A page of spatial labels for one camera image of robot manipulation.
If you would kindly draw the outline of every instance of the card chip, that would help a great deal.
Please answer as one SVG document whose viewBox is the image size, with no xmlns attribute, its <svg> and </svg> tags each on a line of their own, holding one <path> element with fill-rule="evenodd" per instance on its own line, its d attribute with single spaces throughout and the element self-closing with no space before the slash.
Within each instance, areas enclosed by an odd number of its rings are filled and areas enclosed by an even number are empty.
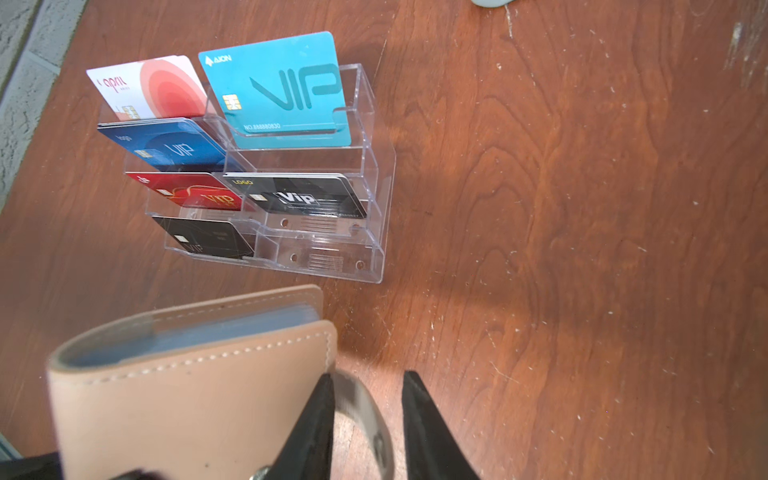
<svg viewBox="0 0 768 480">
<path fill-rule="evenodd" d="M 221 97 L 224 99 L 224 105 L 227 106 L 227 110 L 243 109 L 242 105 L 240 105 L 240 99 L 237 97 L 237 95 L 221 95 Z"/>
<path fill-rule="evenodd" d="M 128 117 L 130 117 L 131 119 L 133 119 L 133 120 L 140 120 L 141 119 L 141 117 L 139 117 L 139 114 L 136 111 L 136 109 L 133 108 L 133 106 L 131 106 L 131 105 L 128 105 L 127 107 L 123 107 L 123 112 L 125 112 L 125 114 Z"/>
</svg>

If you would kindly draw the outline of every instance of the beige leather wallet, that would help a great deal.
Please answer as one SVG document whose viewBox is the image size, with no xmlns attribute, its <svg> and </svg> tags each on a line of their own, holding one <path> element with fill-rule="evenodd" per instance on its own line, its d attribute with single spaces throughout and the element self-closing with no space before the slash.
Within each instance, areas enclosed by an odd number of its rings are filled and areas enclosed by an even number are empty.
<svg viewBox="0 0 768 480">
<path fill-rule="evenodd" d="M 333 370 L 336 329 L 322 318 L 322 291 L 299 286 L 141 313 L 65 343 L 48 365 L 65 477 L 247 480 Z"/>
</svg>

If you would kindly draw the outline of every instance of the card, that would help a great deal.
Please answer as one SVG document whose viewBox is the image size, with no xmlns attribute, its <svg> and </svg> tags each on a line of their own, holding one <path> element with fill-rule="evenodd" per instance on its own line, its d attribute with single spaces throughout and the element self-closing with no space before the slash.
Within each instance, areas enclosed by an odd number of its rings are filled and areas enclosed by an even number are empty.
<svg viewBox="0 0 768 480">
<path fill-rule="evenodd" d="M 186 208 L 240 210 L 242 200 L 211 174 L 127 172 L 126 175 Z"/>
<path fill-rule="evenodd" d="M 152 217 L 189 253 L 213 257 L 243 258 L 253 248 L 230 222 L 191 218 Z"/>
<path fill-rule="evenodd" d="M 92 68 L 86 73 L 118 120 L 205 114 L 208 98 L 184 55 Z"/>
<path fill-rule="evenodd" d="M 189 118 L 106 124 L 97 130 L 160 171 L 224 169 L 224 149 Z"/>
<path fill-rule="evenodd" d="M 342 174 L 226 174 L 233 187 L 271 214 L 366 218 Z"/>
<path fill-rule="evenodd" d="M 240 148 L 343 147 L 352 142 L 336 45 L 328 31 L 199 55 Z"/>
</svg>

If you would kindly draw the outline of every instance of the wooden table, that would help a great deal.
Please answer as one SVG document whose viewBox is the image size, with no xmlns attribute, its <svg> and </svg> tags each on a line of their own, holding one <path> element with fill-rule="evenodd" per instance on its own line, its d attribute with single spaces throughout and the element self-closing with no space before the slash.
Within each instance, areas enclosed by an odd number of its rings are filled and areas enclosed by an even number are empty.
<svg viewBox="0 0 768 480">
<path fill-rule="evenodd" d="M 77 333 L 314 282 L 399 478 L 404 369 L 485 479 L 762 477 L 765 4 L 91 0 L 0 217 L 0 431 L 55 449 L 44 364 Z M 398 154 L 384 283 L 163 250 L 85 70 L 321 30 Z M 334 459 L 376 477 L 349 425 Z"/>
</svg>

